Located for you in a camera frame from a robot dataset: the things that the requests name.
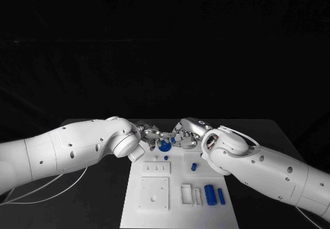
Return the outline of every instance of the hole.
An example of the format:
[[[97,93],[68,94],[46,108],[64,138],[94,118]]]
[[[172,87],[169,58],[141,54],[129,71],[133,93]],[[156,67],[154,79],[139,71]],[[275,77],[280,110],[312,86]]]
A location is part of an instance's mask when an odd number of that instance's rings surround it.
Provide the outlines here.
[[[287,172],[291,173],[294,171],[293,167],[287,168]]]

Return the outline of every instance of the black table surface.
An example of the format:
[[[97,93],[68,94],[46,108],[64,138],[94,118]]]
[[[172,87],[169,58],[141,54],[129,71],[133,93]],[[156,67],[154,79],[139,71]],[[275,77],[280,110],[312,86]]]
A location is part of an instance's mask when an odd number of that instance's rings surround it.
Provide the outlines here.
[[[91,119],[68,119],[61,126]],[[170,132],[179,119],[149,119]],[[286,153],[297,160],[303,158],[277,123],[265,119],[203,119],[214,127],[224,125],[252,137],[257,142]],[[0,206],[2,229],[111,229],[120,228],[129,184],[131,161],[127,157],[108,155],[91,166],[77,185],[54,199],[38,204]],[[49,198],[64,191],[80,178],[84,170],[65,174],[38,193],[18,200],[32,202]],[[55,177],[43,178],[18,187],[10,195],[18,197],[35,190]],[[234,175],[225,177],[231,201],[241,229],[247,228],[316,228],[294,206],[260,194],[244,185]]]

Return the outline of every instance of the blue cylinder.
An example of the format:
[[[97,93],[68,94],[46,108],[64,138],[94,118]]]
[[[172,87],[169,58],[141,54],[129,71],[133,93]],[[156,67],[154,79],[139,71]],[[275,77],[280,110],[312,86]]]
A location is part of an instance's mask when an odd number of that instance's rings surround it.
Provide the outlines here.
[[[208,205],[211,205],[211,206],[216,205],[214,185],[205,185],[205,195],[206,195]]]
[[[162,146],[159,147],[160,151],[167,152],[172,148],[170,143],[166,143],[165,140],[162,140]]]
[[[225,198],[224,198],[224,194],[222,194],[222,189],[218,189],[218,194],[219,194],[219,199],[221,199],[221,203],[222,205],[225,205]]]
[[[192,165],[192,170],[193,170],[193,171],[196,171],[196,167],[198,167],[198,164],[193,163],[193,165]]]

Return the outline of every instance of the black background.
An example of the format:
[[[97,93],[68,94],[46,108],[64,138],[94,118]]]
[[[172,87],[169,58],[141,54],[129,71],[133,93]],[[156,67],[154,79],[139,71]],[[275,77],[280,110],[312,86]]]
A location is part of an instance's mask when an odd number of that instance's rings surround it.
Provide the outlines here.
[[[247,118],[330,173],[326,0],[10,1],[0,141],[69,118]]]

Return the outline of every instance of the blue disc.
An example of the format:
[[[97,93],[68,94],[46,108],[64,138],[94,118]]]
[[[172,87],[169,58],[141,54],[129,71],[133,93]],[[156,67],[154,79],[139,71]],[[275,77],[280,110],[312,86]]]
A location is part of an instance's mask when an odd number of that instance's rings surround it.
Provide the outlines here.
[[[162,146],[159,147],[160,151],[167,152],[172,148],[170,143],[166,143],[165,140],[162,140]]]

